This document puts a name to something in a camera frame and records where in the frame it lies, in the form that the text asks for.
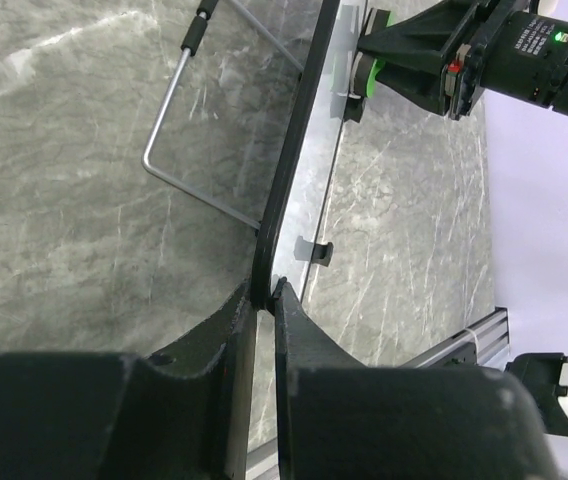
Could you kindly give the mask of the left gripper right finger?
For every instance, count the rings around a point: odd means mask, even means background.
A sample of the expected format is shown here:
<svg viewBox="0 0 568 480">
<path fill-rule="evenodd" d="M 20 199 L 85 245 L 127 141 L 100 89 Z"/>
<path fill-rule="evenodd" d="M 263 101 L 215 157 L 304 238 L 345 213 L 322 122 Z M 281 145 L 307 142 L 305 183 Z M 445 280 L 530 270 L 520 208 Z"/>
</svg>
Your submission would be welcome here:
<svg viewBox="0 0 568 480">
<path fill-rule="evenodd" d="M 555 479 L 535 402 L 479 366 L 369 367 L 281 280 L 274 294 L 284 479 Z"/>
</svg>

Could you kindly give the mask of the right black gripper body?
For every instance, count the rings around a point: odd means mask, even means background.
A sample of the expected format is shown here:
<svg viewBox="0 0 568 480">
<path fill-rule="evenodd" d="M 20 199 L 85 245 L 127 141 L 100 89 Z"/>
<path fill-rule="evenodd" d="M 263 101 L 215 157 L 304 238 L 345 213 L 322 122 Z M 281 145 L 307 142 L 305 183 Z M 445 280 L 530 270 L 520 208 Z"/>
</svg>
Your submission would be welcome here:
<svg viewBox="0 0 568 480">
<path fill-rule="evenodd" d="M 527 1 L 441 1 L 433 7 L 433 112 L 458 120 L 486 90 L 522 99 Z"/>
</svg>

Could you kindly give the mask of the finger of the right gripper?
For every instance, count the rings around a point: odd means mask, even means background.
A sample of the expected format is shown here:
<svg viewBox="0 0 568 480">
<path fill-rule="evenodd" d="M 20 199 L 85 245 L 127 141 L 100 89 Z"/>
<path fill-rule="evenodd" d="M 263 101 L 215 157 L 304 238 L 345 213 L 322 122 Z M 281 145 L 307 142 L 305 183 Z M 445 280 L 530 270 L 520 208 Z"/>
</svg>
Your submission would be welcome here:
<svg viewBox="0 0 568 480">
<path fill-rule="evenodd" d="M 445 70 L 444 64 L 431 73 L 383 63 L 375 73 L 375 81 L 427 112 L 447 115 L 451 100 L 445 93 Z"/>
<path fill-rule="evenodd" d="M 444 65 L 476 20 L 478 1 L 441 1 L 362 36 L 358 50 L 393 65 Z"/>
</svg>

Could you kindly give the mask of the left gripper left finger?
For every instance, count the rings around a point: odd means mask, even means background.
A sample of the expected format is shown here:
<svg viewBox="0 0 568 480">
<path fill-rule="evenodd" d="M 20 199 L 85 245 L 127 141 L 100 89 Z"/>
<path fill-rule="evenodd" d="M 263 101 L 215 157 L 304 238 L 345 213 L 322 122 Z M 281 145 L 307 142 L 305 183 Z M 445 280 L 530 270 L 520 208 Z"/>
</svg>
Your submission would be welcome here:
<svg viewBox="0 0 568 480">
<path fill-rule="evenodd" d="M 149 356 L 0 352 L 0 479 L 242 479 L 257 313 L 247 284 Z"/>
</svg>

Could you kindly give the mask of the green whiteboard eraser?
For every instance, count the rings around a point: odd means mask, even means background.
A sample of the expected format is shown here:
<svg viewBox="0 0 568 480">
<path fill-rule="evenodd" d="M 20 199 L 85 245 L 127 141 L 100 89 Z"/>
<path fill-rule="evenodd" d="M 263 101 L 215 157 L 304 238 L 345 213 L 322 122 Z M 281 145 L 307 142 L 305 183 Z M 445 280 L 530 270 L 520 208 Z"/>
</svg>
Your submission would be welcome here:
<svg viewBox="0 0 568 480">
<path fill-rule="evenodd" d="M 393 24 L 390 10 L 371 8 L 361 33 L 361 37 L 383 30 Z M 376 76 L 385 62 L 370 54 L 357 50 L 349 81 L 350 96 L 355 99 L 371 98 L 375 91 Z"/>
</svg>

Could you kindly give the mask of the small black-framed whiteboard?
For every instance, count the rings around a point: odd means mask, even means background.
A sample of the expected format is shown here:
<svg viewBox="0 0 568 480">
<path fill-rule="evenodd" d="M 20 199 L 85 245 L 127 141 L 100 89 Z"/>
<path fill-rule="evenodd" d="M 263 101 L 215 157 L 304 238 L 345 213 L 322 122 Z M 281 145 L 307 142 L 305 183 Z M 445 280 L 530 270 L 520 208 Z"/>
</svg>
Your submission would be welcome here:
<svg viewBox="0 0 568 480">
<path fill-rule="evenodd" d="M 268 310 L 279 280 L 286 279 L 302 295 L 311 266 L 330 263 L 332 248 L 319 244 L 317 235 L 347 110 L 355 101 L 349 79 L 367 4 L 325 1 L 321 5 L 261 220 L 186 184 L 151 159 L 182 73 L 197 53 L 216 7 L 214 1 L 201 2 L 184 36 L 180 59 L 143 150 L 142 166 L 157 179 L 256 230 L 250 298 L 255 308 Z"/>
</svg>

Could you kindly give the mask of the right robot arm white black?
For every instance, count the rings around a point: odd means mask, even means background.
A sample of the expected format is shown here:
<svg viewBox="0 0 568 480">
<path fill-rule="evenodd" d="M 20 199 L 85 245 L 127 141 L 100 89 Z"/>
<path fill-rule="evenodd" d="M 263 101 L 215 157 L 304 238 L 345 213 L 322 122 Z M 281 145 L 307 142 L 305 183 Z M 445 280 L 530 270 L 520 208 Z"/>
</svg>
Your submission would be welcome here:
<svg viewBox="0 0 568 480">
<path fill-rule="evenodd" d="M 486 90 L 568 117 L 568 22 L 538 1 L 441 1 L 399 23 L 372 9 L 350 92 L 370 98 L 376 84 L 453 120 Z"/>
</svg>

